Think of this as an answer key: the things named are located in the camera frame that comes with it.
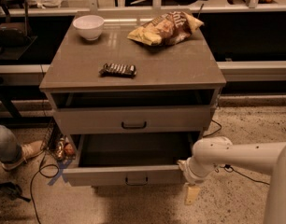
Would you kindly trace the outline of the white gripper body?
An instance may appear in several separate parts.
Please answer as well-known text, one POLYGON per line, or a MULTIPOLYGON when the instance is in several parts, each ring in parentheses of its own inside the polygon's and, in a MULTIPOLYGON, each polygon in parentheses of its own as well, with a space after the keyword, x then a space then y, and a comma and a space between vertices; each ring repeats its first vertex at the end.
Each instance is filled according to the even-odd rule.
POLYGON ((182 170, 185 179, 192 185, 205 181, 207 176, 214 171, 216 163, 196 157, 186 160, 186 168, 182 170))

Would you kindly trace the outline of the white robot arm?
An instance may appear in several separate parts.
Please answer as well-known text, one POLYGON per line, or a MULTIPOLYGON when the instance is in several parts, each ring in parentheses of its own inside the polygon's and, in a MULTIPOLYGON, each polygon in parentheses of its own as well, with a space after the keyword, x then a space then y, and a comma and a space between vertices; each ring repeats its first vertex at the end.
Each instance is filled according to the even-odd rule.
POLYGON ((192 153, 178 165, 193 185, 221 164, 270 175, 264 224, 286 224, 286 142, 234 145, 227 137, 211 137, 195 142, 192 153))

